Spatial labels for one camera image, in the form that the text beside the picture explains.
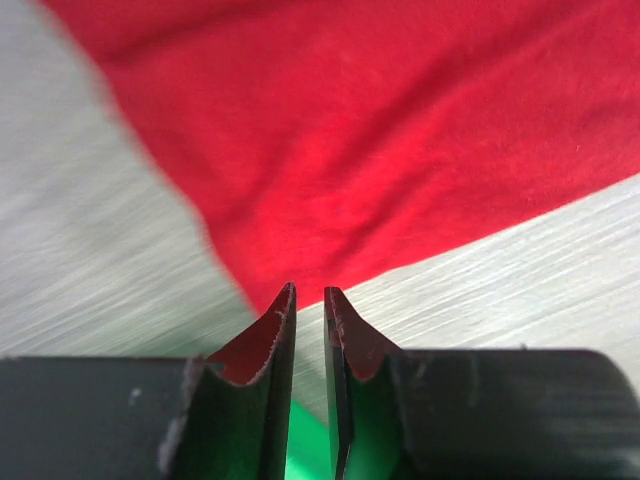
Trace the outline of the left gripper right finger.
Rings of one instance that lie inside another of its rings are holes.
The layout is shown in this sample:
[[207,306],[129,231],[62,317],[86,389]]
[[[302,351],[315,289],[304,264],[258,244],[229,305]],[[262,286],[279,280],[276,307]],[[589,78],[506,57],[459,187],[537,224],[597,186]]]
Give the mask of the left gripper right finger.
[[635,479],[639,400],[585,349],[403,349],[324,293],[337,479]]

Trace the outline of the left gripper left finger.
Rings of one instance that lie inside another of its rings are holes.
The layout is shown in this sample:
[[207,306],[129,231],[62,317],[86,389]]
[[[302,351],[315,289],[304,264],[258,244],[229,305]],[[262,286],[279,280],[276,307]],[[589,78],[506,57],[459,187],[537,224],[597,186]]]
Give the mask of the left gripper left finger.
[[5,357],[5,479],[280,479],[296,333],[287,284],[213,354]]

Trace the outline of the red t shirt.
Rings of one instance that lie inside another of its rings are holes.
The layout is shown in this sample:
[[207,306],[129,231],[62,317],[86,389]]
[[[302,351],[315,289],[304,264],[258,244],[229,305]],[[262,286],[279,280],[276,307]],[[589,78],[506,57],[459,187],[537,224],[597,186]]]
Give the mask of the red t shirt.
[[639,170],[635,1],[52,1],[251,305]]

